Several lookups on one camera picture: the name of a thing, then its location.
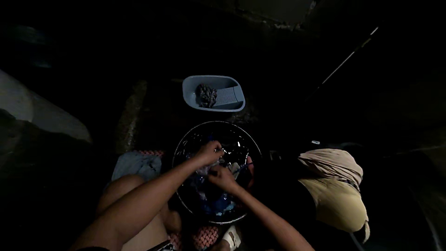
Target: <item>laundry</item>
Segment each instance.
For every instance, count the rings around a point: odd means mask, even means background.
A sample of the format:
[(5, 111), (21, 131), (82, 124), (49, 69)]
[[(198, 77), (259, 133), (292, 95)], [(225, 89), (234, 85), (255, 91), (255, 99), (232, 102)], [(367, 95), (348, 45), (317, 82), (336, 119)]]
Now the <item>laundry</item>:
[(197, 87), (200, 107), (212, 108), (217, 102), (217, 89), (212, 89), (207, 84), (200, 84)]

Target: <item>left arm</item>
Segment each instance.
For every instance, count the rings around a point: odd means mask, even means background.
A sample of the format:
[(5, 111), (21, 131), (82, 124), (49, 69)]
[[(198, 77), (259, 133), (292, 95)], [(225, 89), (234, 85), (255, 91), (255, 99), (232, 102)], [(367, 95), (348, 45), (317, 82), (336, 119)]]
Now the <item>left arm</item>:
[(152, 221), (187, 177), (223, 155), (222, 151), (215, 153), (216, 148), (221, 148), (218, 141), (209, 142), (195, 157), (124, 195), (84, 230), (70, 250), (104, 247), (120, 251)]

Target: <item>right arm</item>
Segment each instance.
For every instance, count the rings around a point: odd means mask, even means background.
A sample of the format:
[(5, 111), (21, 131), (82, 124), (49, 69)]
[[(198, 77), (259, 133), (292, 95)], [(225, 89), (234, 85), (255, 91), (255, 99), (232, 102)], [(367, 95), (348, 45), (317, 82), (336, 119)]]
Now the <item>right arm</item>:
[(293, 226), (243, 189), (229, 169), (218, 166), (215, 171), (217, 176), (209, 176), (209, 181), (239, 198), (273, 234), (282, 248), (288, 251), (314, 251)]

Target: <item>hand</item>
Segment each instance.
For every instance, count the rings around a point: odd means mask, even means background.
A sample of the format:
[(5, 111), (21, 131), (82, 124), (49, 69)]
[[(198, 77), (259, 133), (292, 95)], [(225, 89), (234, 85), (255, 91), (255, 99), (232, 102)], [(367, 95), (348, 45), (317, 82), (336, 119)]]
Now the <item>hand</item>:
[(234, 176), (229, 169), (222, 166), (214, 166), (211, 168), (211, 170), (216, 171), (217, 176), (209, 175), (209, 181), (214, 183), (221, 189), (225, 190), (226, 192), (235, 195), (237, 191), (242, 188), (235, 181)]
[(206, 145), (202, 146), (198, 153), (194, 156), (199, 163), (199, 167), (210, 165), (217, 161), (224, 155), (223, 151), (215, 152), (215, 149), (221, 149), (222, 145), (218, 141), (209, 141)]

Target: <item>beige cloth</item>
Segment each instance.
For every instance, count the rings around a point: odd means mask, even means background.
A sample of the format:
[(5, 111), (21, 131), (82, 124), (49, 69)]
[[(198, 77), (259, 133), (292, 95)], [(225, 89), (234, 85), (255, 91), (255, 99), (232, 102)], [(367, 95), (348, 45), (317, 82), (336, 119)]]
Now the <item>beige cloth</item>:
[(300, 179), (316, 205), (316, 219), (352, 233), (365, 225), (365, 239), (370, 236), (368, 216), (359, 193), (363, 170), (346, 151), (318, 149), (300, 154), (299, 160), (316, 179)]

